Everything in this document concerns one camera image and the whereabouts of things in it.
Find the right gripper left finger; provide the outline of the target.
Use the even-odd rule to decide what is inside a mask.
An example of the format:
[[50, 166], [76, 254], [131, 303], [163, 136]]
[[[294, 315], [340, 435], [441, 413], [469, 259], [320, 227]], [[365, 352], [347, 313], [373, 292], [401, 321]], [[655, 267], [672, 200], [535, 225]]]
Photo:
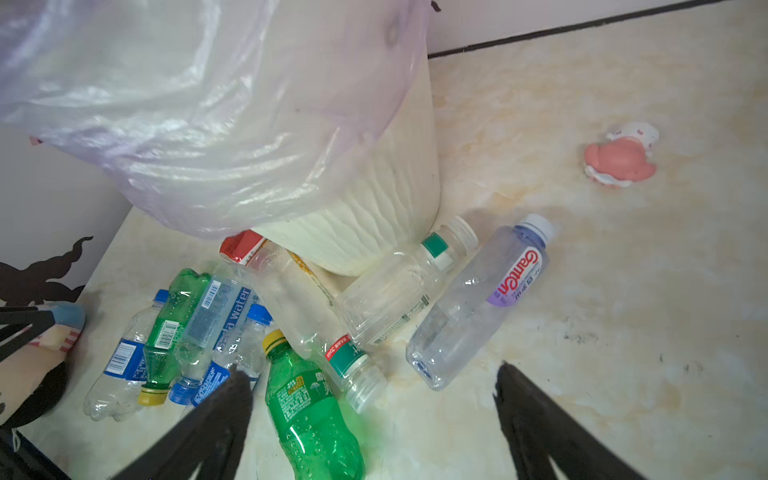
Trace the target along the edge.
[[233, 371], [117, 479], [233, 479], [253, 409], [249, 377]]

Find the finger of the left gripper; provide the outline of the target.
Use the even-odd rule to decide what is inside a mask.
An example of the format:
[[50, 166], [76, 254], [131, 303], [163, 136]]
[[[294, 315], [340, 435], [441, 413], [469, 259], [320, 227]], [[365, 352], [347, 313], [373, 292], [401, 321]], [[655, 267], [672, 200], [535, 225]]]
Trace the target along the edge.
[[37, 307], [2, 307], [0, 321], [1, 362], [55, 325], [53, 313]]

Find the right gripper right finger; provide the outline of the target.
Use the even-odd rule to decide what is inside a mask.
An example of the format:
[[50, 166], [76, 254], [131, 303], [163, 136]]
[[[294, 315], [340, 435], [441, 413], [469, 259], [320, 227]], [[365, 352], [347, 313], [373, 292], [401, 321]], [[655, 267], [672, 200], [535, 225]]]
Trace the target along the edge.
[[517, 367], [503, 363], [494, 401], [519, 479], [641, 479]]

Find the clear bottle pale blue label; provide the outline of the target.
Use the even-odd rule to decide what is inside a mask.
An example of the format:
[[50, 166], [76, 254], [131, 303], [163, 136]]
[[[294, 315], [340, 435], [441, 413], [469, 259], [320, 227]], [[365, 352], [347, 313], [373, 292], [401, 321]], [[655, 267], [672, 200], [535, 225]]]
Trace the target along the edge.
[[171, 402], [183, 406], [191, 402], [214, 354], [229, 344], [256, 300], [252, 282], [240, 267], [229, 263], [215, 267], [174, 352], [179, 375], [169, 393]]

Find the clear bottle green cap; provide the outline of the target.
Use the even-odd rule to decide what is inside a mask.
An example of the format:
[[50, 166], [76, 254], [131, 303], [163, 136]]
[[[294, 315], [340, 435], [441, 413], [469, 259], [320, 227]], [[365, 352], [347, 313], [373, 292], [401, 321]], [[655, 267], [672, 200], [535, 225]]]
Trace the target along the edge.
[[460, 216], [375, 263], [337, 297], [340, 319], [362, 348], [385, 342], [437, 299], [448, 275], [477, 246]]

